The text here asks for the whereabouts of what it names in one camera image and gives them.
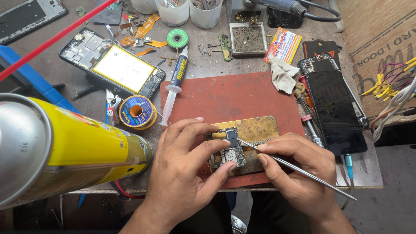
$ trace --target black smartphone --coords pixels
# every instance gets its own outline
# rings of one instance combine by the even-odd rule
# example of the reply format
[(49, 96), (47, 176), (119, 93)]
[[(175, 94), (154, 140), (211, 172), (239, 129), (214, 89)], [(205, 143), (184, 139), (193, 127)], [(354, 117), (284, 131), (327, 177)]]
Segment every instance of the black smartphone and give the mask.
[[(341, 70), (337, 66), (336, 61), (328, 53), (324, 53), (321, 55), (317, 55), (315, 57), (303, 59), (299, 61), (297, 65), (300, 68), (300, 72), (303, 75), (308, 75), (312, 72), (327, 72), (327, 71), (341, 72)], [(345, 85), (348, 88), (348, 93), (351, 99), (351, 103), (352, 103), (352, 106), (354, 107), (354, 112), (355, 112), (355, 115), (357, 116), (357, 119), (360, 123), (361, 128), (368, 129), (369, 121), (367, 119), (367, 116), (365, 115), (361, 106), (358, 104), (359, 102), (357, 98), (355, 98), (354, 94), (352, 94), (352, 90), (349, 88), (349, 86), (346, 83)]]
[(86, 27), (60, 50), (59, 57), (130, 96), (151, 99), (166, 76), (162, 69)]
[(307, 83), (327, 149), (336, 156), (366, 152), (367, 144), (341, 72), (311, 72)]
[(28, 0), (0, 13), (0, 45), (9, 43), (51, 21), (68, 10), (60, 0)]

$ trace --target cleaning cloth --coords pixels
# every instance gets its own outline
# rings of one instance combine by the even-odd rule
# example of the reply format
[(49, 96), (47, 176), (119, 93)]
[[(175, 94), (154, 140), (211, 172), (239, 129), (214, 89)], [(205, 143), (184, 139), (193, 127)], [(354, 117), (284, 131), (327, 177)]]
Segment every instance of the cleaning cloth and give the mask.
[(299, 71), (299, 68), (272, 56), (271, 53), (269, 53), (269, 61), (272, 64), (270, 70), (273, 85), (278, 91), (283, 90), (287, 94), (292, 94), (292, 89), (296, 84), (292, 77)]

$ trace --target red rubber mat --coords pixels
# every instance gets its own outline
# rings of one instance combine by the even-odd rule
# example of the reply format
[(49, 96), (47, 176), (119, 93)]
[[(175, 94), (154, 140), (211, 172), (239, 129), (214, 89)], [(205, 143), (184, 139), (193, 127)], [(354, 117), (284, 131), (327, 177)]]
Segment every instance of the red rubber mat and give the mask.
[[(165, 106), (168, 91), (162, 82), (161, 102)], [(270, 72), (226, 75), (184, 80), (182, 92), (176, 96), (169, 122), (204, 117), (207, 123), (220, 123), (272, 115), (279, 135), (294, 132), (304, 136), (295, 97), (278, 92), (271, 82)], [(204, 141), (201, 136), (197, 144)], [(208, 162), (199, 170), (204, 181), (210, 175)], [(268, 183), (264, 172), (229, 177), (223, 189)]]

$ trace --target solder wire spool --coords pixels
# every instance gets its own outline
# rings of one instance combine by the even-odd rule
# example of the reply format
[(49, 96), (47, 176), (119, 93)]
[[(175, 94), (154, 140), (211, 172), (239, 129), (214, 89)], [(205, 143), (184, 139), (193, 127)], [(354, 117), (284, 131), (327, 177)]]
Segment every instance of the solder wire spool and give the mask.
[(181, 49), (188, 43), (188, 34), (183, 29), (175, 28), (168, 32), (166, 41), (173, 48)]
[(145, 130), (155, 123), (157, 111), (147, 97), (134, 95), (121, 104), (119, 117), (125, 125), (137, 130)]

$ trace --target white plastic cup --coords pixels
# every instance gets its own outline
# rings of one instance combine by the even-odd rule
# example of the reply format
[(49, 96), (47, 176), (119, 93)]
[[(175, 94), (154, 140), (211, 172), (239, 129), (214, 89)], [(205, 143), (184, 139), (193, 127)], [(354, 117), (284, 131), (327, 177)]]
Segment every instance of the white plastic cup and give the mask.
[(195, 2), (196, 4), (200, 4), (201, 2), (195, 0), (189, 1), (191, 1), (191, 3), (189, 3), (191, 20), (196, 27), (212, 28), (218, 24), (220, 21), (223, 0), (217, 0), (217, 7), (212, 10), (201, 10), (192, 4), (192, 2)]
[(189, 19), (189, 0), (179, 0), (178, 7), (170, 8), (163, 6), (163, 0), (155, 0), (157, 10), (162, 22), (167, 26), (177, 27), (185, 24)]
[(131, 0), (133, 7), (141, 14), (150, 15), (157, 11), (154, 0)]

